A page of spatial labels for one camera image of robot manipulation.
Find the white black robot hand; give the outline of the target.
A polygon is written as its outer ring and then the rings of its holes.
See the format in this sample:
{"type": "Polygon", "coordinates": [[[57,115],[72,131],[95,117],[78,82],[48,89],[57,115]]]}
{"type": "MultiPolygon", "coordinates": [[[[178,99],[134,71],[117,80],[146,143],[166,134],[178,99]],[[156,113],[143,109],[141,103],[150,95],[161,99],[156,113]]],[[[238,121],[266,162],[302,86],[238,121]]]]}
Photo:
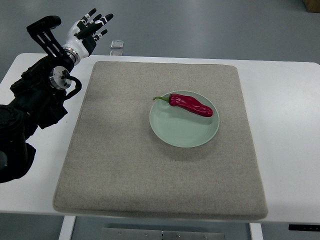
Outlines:
{"type": "Polygon", "coordinates": [[[112,13],[97,14],[97,9],[93,8],[73,24],[62,48],[75,65],[93,53],[97,42],[107,34],[105,26],[113,17],[112,13]]]}

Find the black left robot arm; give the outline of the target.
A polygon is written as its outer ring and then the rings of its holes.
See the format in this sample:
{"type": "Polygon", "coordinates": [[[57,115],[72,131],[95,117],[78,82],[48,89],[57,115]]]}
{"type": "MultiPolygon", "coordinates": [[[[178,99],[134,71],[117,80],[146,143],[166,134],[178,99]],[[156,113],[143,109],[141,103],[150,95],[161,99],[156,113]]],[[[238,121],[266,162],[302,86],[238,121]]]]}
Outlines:
{"type": "Polygon", "coordinates": [[[31,38],[46,52],[46,56],[22,73],[10,90],[14,99],[0,106],[0,181],[10,182],[23,177],[31,168],[36,149],[27,143],[37,128],[56,124],[66,114],[64,101],[77,94],[82,84],[66,92],[56,77],[72,80],[74,60],[55,39],[51,30],[61,24],[58,16],[50,15],[32,23],[26,29],[31,38]]]}

